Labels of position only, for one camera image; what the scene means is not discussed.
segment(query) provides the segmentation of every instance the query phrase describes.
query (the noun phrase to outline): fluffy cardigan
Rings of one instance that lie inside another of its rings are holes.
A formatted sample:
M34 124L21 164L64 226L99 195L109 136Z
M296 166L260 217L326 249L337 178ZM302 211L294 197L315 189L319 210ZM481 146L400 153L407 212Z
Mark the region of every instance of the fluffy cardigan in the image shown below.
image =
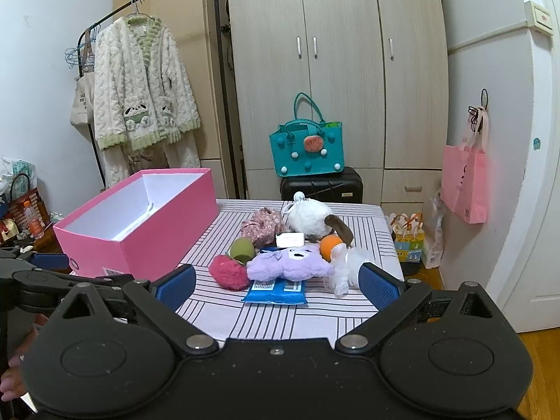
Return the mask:
M93 120L101 149L179 141L201 124L192 93L161 20L121 17L97 36Z

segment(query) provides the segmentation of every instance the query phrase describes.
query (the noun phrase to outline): orange ball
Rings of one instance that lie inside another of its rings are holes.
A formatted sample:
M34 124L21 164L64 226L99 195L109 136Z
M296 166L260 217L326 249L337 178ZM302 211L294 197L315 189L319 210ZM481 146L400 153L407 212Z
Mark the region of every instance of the orange ball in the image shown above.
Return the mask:
M336 245L339 245L340 243L343 243L342 239L334 233L323 238L318 245L318 250L321 253L323 259L325 259L327 262L330 262L330 252Z

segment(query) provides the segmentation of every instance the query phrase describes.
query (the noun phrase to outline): cabinet handle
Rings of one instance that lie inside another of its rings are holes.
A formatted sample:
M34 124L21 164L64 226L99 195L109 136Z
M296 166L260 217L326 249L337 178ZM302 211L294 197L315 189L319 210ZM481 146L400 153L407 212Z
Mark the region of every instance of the cabinet handle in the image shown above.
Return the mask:
M422 186L405 186L404 190L408 193L421 193L422 192Z

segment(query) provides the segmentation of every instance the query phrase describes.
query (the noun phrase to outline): purple plush toy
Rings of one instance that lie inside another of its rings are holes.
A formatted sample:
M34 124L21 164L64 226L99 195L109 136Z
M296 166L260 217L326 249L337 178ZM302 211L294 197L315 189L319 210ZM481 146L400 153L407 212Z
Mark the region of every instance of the purple plush toy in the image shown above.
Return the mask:
M262 252L247 262L247 276L255 281L271 281L276 278L303 281L333 273L333 266L321 257L317 245Z

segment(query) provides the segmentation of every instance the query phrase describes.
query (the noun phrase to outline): human hand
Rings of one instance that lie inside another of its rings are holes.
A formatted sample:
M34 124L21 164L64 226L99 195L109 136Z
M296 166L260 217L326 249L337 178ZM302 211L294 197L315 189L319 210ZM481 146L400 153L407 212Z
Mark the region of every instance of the human hand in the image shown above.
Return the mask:
M35 316L35 323L38 325L45 325L47 318L42 314ZM33 340L37 337L38 333L33 327L27 334L23 343L16 349L16 353L9 359L7 369L2 376L0 376L0 392L2 392L2 401L11 401L12 399L20 398L27 393L27 388L23 384L21 377L21 361L22 356L27 352Z

